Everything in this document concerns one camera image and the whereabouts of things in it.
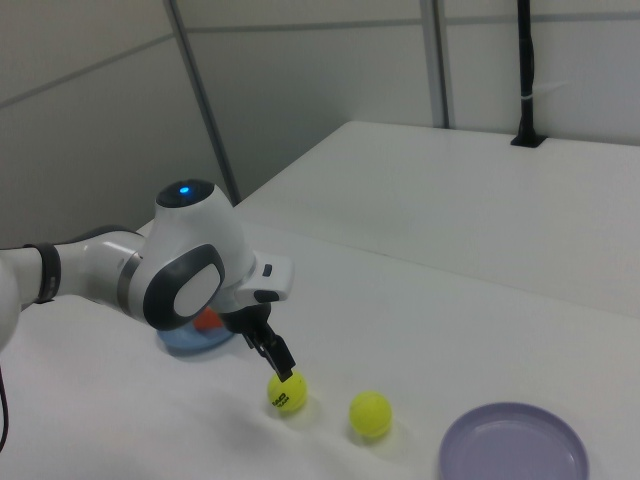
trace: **orange object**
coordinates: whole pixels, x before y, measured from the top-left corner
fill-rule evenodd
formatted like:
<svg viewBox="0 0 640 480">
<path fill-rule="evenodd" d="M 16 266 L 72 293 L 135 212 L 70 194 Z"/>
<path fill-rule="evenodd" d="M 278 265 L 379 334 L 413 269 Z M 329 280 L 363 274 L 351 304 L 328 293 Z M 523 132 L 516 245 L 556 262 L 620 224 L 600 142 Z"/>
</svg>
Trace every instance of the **orange object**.
<svg viewBox="0 0 640 480">
<path fill-rule="evenodd" d="M 218 314 L 207 307 L 193 320 L 193 326 L 196 330 L 210 330 L 212 328 L 223 327 L 224 325 Z"/>
</svg>

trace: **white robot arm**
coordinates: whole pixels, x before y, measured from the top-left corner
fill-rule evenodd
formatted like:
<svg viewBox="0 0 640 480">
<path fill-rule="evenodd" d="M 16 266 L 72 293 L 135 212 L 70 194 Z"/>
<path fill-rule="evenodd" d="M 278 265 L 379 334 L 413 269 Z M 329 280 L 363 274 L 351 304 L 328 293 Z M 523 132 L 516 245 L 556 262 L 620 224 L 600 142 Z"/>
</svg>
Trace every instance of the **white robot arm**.
<svg viewBox="0 0 640 480">
<path fill-rule="evenodd" d="M 248 248 L 219 188 L 181 181 L 157 196 L 146 238 L 103 227 L 63 244 L 0 250 L 0 350 L 22 308 L 59 295 L 108 305 L 158 330 L 178 328 L 210 306 L 284 381 L 295 362 L 267 320 L 292 281 L 290 259 Z"/>
</svg>

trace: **white wall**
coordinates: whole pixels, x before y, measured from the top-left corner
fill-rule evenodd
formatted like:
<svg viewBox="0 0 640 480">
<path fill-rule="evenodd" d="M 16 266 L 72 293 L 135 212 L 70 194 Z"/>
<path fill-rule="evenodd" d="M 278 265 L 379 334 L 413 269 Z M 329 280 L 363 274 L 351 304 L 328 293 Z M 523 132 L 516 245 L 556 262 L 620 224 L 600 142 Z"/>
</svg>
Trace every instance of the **white wall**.
<svg viewBox="0 0 640 480">
<path fill-rule="evenodd" d="M 533 1 L 536 130 L 640 145 L 640 3 Z M 453 128 L 515 133 L 520 119 L 515 1 L 444 0 Z"/>
<path fill-rule="evenodd" d="M 434 125 L 418 0 L 179 0 L 240 193 L 349 120 Z"/>
<path fill-rule="evenodd" d="M 0 246 L 137 228 L 222 175 L 161 0 L 0 3 Z"/>
</svg>

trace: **white table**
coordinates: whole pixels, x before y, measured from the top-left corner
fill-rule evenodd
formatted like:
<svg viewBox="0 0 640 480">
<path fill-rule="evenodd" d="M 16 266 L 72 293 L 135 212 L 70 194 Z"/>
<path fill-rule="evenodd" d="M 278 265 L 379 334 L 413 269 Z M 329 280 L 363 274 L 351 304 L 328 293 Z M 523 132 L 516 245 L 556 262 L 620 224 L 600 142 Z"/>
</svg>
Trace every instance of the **white table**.
<svg viewBox="0 0 640 480">
<path fill-rule="evenodd" d="M 239 208 L 245 218 L 251 210 Z M 61 298 L 27 309 L 0 358 L 11 409 L 0 478 L 435 480 L 448 426 L 495 401 L 565 419 L 586 445 L 592 480 L 637 478 L 637 319 L 335 239 L 255 222 L 245 232 L 254 248 L 296 263 L 292 295 L 271 323 L 308 380 L 305 409 L 278 417 L 265 398 L 270 369 L 241 338 L 173 358 L 150 328 Z M 347 411 L 371 388 L 388 396 L 396 421 L 363 445 Z"/>
<path fill-rule="evenodd" d="M 248 221 L 640 318 L 640 148 L 351 122 Z"/>
</svg>

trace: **yellow tennis ball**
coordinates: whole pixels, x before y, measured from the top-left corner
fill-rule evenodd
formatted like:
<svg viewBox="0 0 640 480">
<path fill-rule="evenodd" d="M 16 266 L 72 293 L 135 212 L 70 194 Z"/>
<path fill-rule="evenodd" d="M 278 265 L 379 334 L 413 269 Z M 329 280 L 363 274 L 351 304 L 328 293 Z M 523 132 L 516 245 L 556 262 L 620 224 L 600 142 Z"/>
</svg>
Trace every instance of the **yellow tennis ball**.
<svg viewBox="0 0 640 480">
<path fill-rule="evenodd" d="M 384 435 L 391 427 L 392 418 L 391 404 L 378 392 L 361 392 L 351 401 L 349 422 L 363 437 Z"/>
<path fill-rule="evenodd" d="M 269 380 L 267 395 L 271 405 L 281 412 L 294 412 L 304 405 L 307 399 L 307 382 L 294 370 L 293 375 L 281 382 L 278 375 Z"/>
</svg>

